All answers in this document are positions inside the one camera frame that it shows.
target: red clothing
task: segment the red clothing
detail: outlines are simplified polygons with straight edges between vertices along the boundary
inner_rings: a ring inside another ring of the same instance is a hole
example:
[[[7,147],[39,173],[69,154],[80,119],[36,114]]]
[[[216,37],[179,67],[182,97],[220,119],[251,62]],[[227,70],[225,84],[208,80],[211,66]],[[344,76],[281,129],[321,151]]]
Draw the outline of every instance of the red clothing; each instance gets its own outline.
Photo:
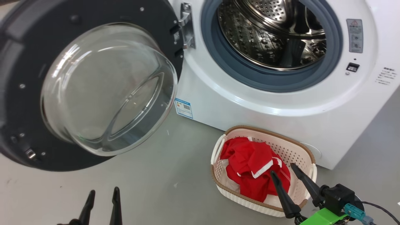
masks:
[[[240,185],[240,194],[244,196],[264,202],[268,194],[277,195],[271,171],[276,172],[283,188],[289,191],[289,169],[265,142],[249,141],[246,137],[227,140],[220,158],[228,159],[226,173]]]

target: sticker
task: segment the sticker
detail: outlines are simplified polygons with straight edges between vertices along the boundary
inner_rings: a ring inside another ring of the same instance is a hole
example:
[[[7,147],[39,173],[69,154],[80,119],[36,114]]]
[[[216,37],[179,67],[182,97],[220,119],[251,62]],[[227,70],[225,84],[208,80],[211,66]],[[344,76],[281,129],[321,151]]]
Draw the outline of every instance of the sticker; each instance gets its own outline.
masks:
[[[192,106],[190,105],[190,103],[176,98],[175,108],[176,113],[178,113],[179,115],[193,119]]]
[[[347,19],[347,28],[349,30],[350,52],[362,53],[364,49],[364,32],[362,29],[362,20]]]
[[[392,81],[395,80],[397,74],[394,69],[384,67],[383,70],[378,74],[378,77],[375,79],[375,83],[382,85],[390,85]]]

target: stainless steel drum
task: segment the stainless steel drum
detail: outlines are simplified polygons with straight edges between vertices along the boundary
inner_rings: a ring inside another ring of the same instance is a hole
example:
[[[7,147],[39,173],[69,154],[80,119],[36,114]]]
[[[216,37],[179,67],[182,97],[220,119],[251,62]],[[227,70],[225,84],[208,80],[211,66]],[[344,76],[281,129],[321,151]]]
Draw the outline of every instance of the stainless steel drum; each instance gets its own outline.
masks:
[[[218,16],[231,47],[264,68],[296,70],[325,55],[322,26],[297,0],[224,1]]]

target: washing machine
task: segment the washing machine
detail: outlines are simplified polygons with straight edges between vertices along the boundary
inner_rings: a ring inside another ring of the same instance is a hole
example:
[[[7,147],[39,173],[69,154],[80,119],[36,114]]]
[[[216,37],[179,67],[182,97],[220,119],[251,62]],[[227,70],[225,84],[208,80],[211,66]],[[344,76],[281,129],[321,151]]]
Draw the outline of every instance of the washing machine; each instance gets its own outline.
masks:
[[[1,152],[87,168],[146,141],[174,108],[286,135],[332,169],[399,86],[398,7],[23,0],[0,26]]]

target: basket handle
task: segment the basket handle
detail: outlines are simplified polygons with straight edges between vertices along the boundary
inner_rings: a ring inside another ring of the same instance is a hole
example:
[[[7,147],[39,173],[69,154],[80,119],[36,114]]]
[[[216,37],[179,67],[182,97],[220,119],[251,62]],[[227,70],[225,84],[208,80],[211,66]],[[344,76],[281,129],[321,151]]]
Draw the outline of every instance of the basket handle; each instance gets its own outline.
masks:
[[[220,154],[221,150],[222,150],[222,146],[225,143],[225,137],[226,134],[223,134],[222,136],[220,136],[220,138],[218,138],[217,143],[215,143],[214,149],[212,150],[212,155],[211,155],[211,165],[214,165],[215,163],[215,158],[218,157],[218,155]]]
[[[317,181],[317,166],[315,165],[315,163],[312,164],[312,173],[311,173],[311,179],[312,181],[315,183]],[[311,198],[310,193],[308,192],[308,190],[306,190],[306,199]]]

